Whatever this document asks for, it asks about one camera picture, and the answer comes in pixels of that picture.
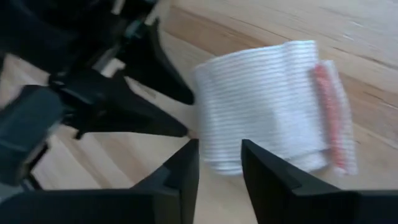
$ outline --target white towel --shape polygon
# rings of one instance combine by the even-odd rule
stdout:
[[[326,166],[331,146],[325,107],[314,78],[314,41],[243,50],[194,69],[201,158],[225,175],[242,173],[241,141],[250,139],[293,165]],[[355,173],[351,112],[333,62],[322,62],[338,102],[344,170]]]

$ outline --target wood grain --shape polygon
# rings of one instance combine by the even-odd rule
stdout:
[[[168,0],[147,21],[161,18],[161,44],[186,82],[206,60],[238,50],[315,39],[320,55],[336,62],[353,113],[359,175],[314,173],[344,189],[398,188],[398,50],[394,1],[354,0]],[[123,64],[105,68],[112,75]],[[0,84],[0,102],[22,85],[44,84],[47,74],[9,55]],[[183,105],[134,80],[131,88],[187,125],[195,135],[195,106]],[[34,175],[45,189],[126,188],[161,165],[188,138],[134,133],[87,134],[72,139],[60,127],[51,151]],[[195,223],[255,223],[241,177],[220,177],[200,168]]]

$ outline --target striped towel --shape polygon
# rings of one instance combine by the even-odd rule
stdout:
[[[356,172],[348,100],[314,41],[235,52],[193,72],[201,158],[217,173],[242,173],[242,139],[307,172],[330,162],[339,172]]]

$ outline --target cloth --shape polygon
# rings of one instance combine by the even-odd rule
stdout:
[[[323,81],[328,80],[324,88],[325,82],[315,78],[318,64],[323,65]],[[217,173],[242,173],[242,139],[307,172],[330,161],[343,172],[356,172],[348,100],[333,62],[319,61],[314,41],[235,52],[193,72],[200,155]],[[322,94],[325,87],[333,96]],[[334,113],[328,113],[331,105]],[[339,152],[331,155],[340,159],[331,159],[325,153],[329,149]]]

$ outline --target folded towel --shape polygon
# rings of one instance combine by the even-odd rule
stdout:
[[[242,139],[307,172],[329,161],[356,172],[348,100],[333,62],[319,61],[314,41],[214,58],[194,76],[201,157],[217,173],[242,173]]]

